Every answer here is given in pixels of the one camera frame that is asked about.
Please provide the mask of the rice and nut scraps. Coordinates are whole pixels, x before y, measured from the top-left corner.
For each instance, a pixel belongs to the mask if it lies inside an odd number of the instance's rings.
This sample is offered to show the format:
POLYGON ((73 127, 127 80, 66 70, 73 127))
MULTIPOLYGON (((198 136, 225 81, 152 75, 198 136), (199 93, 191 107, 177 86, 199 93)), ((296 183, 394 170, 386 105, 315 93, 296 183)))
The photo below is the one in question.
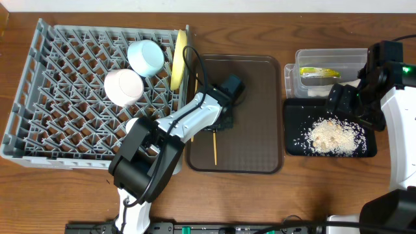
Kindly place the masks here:
POLYGON ((334 117, 304 122, 289 142, 307 156, 357 157, 367 152, 366 130, 357 123, 334 117))

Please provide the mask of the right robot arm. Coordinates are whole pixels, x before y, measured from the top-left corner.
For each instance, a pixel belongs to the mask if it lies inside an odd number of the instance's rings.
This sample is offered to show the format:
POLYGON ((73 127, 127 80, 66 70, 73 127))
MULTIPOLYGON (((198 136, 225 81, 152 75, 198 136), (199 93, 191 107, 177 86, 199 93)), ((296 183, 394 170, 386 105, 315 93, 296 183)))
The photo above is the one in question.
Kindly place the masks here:
POLYGON ((415 231, 415 65, 403 61, 402 40, 370 46, 359 71, 357 86, 335 84, 327 109, 389 137, 391 178, 389 192, 366 203, 359 214, 331 215, 325 233, 415 231))

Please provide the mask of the wooden chopstick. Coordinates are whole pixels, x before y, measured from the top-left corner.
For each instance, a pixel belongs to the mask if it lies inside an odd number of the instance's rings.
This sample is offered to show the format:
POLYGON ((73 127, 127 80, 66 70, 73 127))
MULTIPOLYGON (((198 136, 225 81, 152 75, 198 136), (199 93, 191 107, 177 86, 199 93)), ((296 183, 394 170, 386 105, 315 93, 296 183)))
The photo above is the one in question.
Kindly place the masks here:
POLYGON ((216 143, 216 131, 213 132, 213 151, 214 151, 214 165, 217 165, 217 143, 216 143))
MULTIPOLYGON (((194 83, 194 96, 198 92, 198 84, 199 84, 199 81, 198 81, 198 73, 196 73, 195 74, 195 83, 194 83)), ((193 136, 191 137, 191 142, 194 142, 194 137, 193 136)))

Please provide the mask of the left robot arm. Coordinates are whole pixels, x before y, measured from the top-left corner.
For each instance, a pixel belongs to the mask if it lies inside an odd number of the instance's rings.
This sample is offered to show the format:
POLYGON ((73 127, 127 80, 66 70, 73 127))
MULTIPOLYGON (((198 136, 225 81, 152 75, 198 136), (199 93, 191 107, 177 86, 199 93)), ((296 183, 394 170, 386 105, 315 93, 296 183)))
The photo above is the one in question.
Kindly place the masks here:
POLYGON ((147 230, 151 203, 174 174, 186 142, 229 112, 240 94, 230 88, 210 88, 165 118, 130 121, 131 128, 109 166, 121 199, 114 224, 117 233, 147 230))

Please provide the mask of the light blue bowl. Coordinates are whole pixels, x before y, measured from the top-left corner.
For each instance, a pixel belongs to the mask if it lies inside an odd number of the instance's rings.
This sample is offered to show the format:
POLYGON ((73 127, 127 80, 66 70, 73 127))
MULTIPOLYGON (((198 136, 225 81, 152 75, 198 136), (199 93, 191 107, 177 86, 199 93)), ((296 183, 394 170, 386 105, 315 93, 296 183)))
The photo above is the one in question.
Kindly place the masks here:
POLYGON ((143 77, 153 77, 164 66, 164 53, 152 40, 133 42, 127 49, 131 68, 143 77))

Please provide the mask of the white cup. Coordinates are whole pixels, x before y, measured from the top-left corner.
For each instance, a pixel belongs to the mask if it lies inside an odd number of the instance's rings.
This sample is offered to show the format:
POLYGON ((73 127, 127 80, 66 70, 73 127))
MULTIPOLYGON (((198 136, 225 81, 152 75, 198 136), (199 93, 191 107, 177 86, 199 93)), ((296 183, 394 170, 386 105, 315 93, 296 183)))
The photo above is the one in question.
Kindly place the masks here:
POLYGON ((125 126, 125 130, 126 133, 128 134, 130 132, 130 130, 132 129, 134 123, 138 120, 138 118, 131 118, 130 120, 127 121, 126 126, 125 126))

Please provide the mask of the yellow plate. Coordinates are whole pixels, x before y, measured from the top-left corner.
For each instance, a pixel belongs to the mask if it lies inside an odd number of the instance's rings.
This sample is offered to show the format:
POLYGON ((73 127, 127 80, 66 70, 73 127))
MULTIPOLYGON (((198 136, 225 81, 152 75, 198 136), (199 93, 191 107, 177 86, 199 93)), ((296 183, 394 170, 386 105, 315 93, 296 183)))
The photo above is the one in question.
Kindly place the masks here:
POLYGON ((185 62, 183 59, 183 50, 187 45, 187 34, 183 30, 178 30, 177 39, 175 43, 174 57, 172 62, 172 74, 170 90, 174 91, 179 89, 183 79, 183 73, 185 70, 185 62))

